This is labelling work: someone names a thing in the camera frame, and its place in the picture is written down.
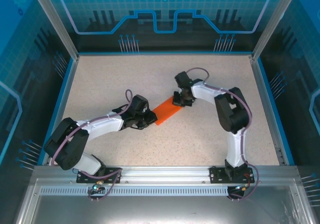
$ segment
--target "glass panel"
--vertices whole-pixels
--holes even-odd
[[[289,188],[278,186],[259,187],[249,200],[240,203],[226,196],[109,196],[99,203],[91,203],[86,196],[41,196],[32,224],[87,224],[88,220],[128,224],[299,223]]]
[[[261,55],[271,101],[303,177],[320,175],[319,50],[320,1],[292,0]],[[316,180],[309,177],[306,181],[314,185],[308,189],[315,195],[310,200],[319,200]]]
[[[14,223],[70,56],[37,0],[0,0],[0,16],[0,216]]]
[[[253,50],[279,0],[51,1],[80,52],[239,52]]]

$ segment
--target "blue border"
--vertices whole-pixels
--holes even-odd
[[[316,130],[318,131],[318,134],[320,135],[320,125],[318,123],[318,120],[316,118],[315,113],[313,112],[314,110],[314,105],[315,105],[315,98],[320,95],[320,89],[317,89],[313,92],[313,94],[311,95],[311,100],[310,100],[310,105],[309,105],[309,113],[311,115],[311,118],[315,124]]]
[[[217,52],[217,51],[165,51],[165,52],[80,52],[79,55],[194,55],[194,54],[215,54],[215,55],[251,55],[251,51],[240,52]]]
[[[44,139],[44,143],[46,143],[48,141],[48,139],[50,138],[54,128],[55,128],[55,122],[56,120],[58,120],[59,118],[61,119],[63,116],[63,111],[62,109],[64,109],[66,107],[67,104],[67,100],[63,100],[63,96],[65,96],[65,94],[68,94],[70,92],[71,89],[71,85],[67,86],[67,83],[72,81],[70,79],[70,75],[71,75],[71,69],[73,68],[75,62],[74,60],[71,58],[68,64],[68,68],[67,71],[65,73],[62,85],[61,85],[61,89],[58,95],[58,99],[56,100],[56,104],[55,104],[55,108],[54,108],[54,112],[52,114],[51,117],[51,121],[48,127],[48,131],[46,134],[46,138]],[[38,159],[38,165],[42,165],[44,157],[45,157],[46,153],[44,151],[44,149],[42,148],[39,159]]]
[[[174,15],[173,15],[173,29],[172,30],[158,30],[157,27],[157,15],[155,13],[155,11],[153,10],[134,10],[133,11],[133,15],[132,16],[124,16],[119,23],[117,23],[117,25],[111,30],[111,31],[101,31],[101,32],[80,32],[77,27],[75,22],[73,21],[71,14],[64,2],[64,0],[60,0],[61,4],[64,8],[64,11],[67,15],[67,17],[69,18],[69,21],[74,29],[74,31],[78,34],[78,35],[112,35],[114,34],[117,29],[128,19],[138,19],[138,14],[152,14],[152,19],[153,19],[153,30],[155,33],[157,34],[173,34],[177,31],[177,25],[178,25],[178,14],[179,13],[191,13],[192,14],[192,18],[196,18],[196,19],[203,19],[205,20],[218,34],[252,34],[256,31],[256,29],[258,28],[258,25],[265,13],[265,10],[267,8],[267,6],[269,5],[269,1],[270,0],[266,0],[265,4],[261,10],[261,13],[259,14],[259,17],[253,27],[253,29],[251,31],[223,31],[223,30],[219,30],[217,28],[217,26],[214,25],[214,23],[208,18],[208,16],[206,15],[198,15],[197,14],[197,10],[193,10],[193,9],[182,9],[182,10],[176,10]]]
[[[281,120],[280,120],[280,116],[279,116],[279,112],[278,112],[278,109],[277,109],[277,106],[276,106],[276,103],[275,103],[275,100],[272,96],[272,92],[271,92],[271,88],[270,88],[270,85],[269,85],[269,82],[268,82],[268,79],[267,79],[267,75],[265,73],[265,69],[262,65],[262,61],[260,59],[260,57],[258,58],[258,64],[259,64],[259,68],[260,68],[260,71],[261,71],[261,74],[262,74],[262,78],[263,78],[263,81],[265,83],[265,87],[266,87],[266,91],[268,93],[268,96],[269,96],[269,99],[270,99],[270,102],[271,102],[271,107],[272,107],[272,110],[274,112],[274,116],[275,116],[275,120],[277,122],[277,125],[278,125],[278,129],[279,129],[279,132],[280,132],[280,136],[281,136],[281,139],[282,139],[282,142],[283,142],[283,146],[284,146],[284,151],[285,151],[285,155],[288,159],[288,162],[289,162],[289,165],[295,165],[294,163],[294,158],[292,157],[292,154],[291,154],[291,150],[290,150],[290,147],[289,147],[289,144],[288,144],[288,140],[286,139],[286,134],[285,134],[285,130],[284,130],[284,127],[282,126],[282,123],[281,123]]]
[[[0,87],[4,88],[6,91],[9,92],[10,95],[12,95],[15,98],[16,103],[18,105],[18,109],[19,109],[18,114],[15,117],[15,121],[11,127],[10,132],[9,132],[9,135],[5,141],[5,145],[4,145],[4,147],[1,151],[1,154],[0,154],[0,165],[1,165],[2,161],[5,157],[6,151],[8,150],[8,147],[10,145],[11,139],[15,133],[16,127],[19,123],[20,117],[22,115],[22,104],[21,104],[21,99],[20,99],[19,94],[17,94],[14,90],[10,89],[4,82],[0,81]]]

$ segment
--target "aluminum frame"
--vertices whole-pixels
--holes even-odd
[[[210,184],[209,168],[210,166],[123,166],[120,184],[116,184],[116,186],[169,185],[172,187],[192,186],[198,189],[204,186],[230,186],[227,184]],[[296,166],[258,166],[258,170],[260,186],[290,187],[293,204],[301,223],[316,223]],[[76,183],[76,176],[72,171],[64,171],[58,167],[35,167],[16,224],[32,222],[42,187],[91,186],[90,184]]]
[[[54,110],[54,113],[52,114],[50,125],[48,127],[48,131],[45,136],[46,137],[44,140],[45,143],[50,138],[51,134],[53,133],[53,131],[56,129],[56,127],[59,125],[60,121],[63,118],[64,111],[65,111],[64,109],[67,105],[68,96],[69,96],[71,86],[76,74],[75,72],[77,70],[78,63],[79,63],[79,59],[72,61],[71,66],[69,66],[67,69],[66,76],[64,77],[65,80],[63,80],[63,83],[65,82],[65,85],[62,84],[62,87],[59,93],[59,96],[61,95],[62,97],[60,100],[58,97],[57,103],[55,105],[55,108],[54,108],[55,110]],[[45,165],[47,164],[48,159],[49,159],[49,155],[45,153],[45,151],[42,149],[38,164]]]
[[[75,61],[78,60],[79,53],[75,48],[75,45],[73,44],[52,2],[50,0],[38,0],[38,2],[40,3],[42,9],[44,10],[46,16],[51,22],[53,28],[55,29],[71,58],[73,58]]]
[[[266,25],[262,35],[260,36],[253,52],[253,60],[257,60],[268,43],[271,35],[274,33],[278,23],[284,16],[286,9],[288,8],[291,0],[280,0],[278,5],[276,6],[273,14],[270,17],[268,24]]]
[[[264,82],[263,76],[262,76],[262,72],[261,69],[259,67],[258,61],[257,60],[253,60],[252,58],[250,59],[250,63],[251,63],[251,67],[253,70],[253,75],[255,78],[255,82],[260,94],[260,98],[261,98],[261,102],[262,102],[262,106],[263,109],[265,111],[265,117],[266,120],[268,122],[268,126],[270,129],[270,134],[273,140],[273,143],[275,145],[275,148],[279,148],[281,150],[282,156],[278,159],[280,161],[284,162],[285,165],[290,165],[287,153],[285,151],[285,145],[283,142],[283,139],[281,137],[281,133],[279,131],[279,127],[278,127],[278,123],[276,121],[276,116],[274,111],[272,110],[272,105],[271,105],[271,101],[270,98],[268,96],[268,91],[266,88],[266,84]]]

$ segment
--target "vent slot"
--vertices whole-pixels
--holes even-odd
[[[40,195],[59,196],[87,196],[88,186],[47,186],[42,187]],[[104,195],[106,190],[95,196]],[[226,196],[227,187],[224,186],[115,186],[112,196]]]

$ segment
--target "enclosure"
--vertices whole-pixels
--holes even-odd
[[[318,0],[0,1],[2,223],[318,223]],[[212,181],[229,149],[203,100],[88,141],[85,152],[122,169],[99,202],[80,172],[51,165],[44,146],[64,118],[105,116],[126,89],[153,110],[193,67],[212,86],[240,88],[250,107],[250,198]]]

